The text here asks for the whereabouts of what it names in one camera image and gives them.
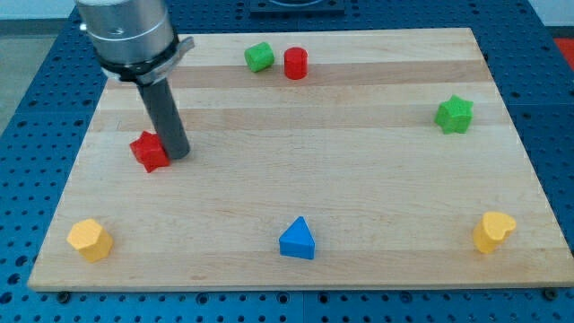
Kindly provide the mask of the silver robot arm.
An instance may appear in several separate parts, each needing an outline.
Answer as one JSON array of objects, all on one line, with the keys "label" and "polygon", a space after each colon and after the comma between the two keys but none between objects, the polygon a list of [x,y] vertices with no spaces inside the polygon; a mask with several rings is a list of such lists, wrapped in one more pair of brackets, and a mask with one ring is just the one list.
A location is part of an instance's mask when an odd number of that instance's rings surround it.
[{"label": "silver robot arm", "polygon": [[180,39],[164,0],[76,0],[104,73],[141,86],[167,78],[194,39]]}]

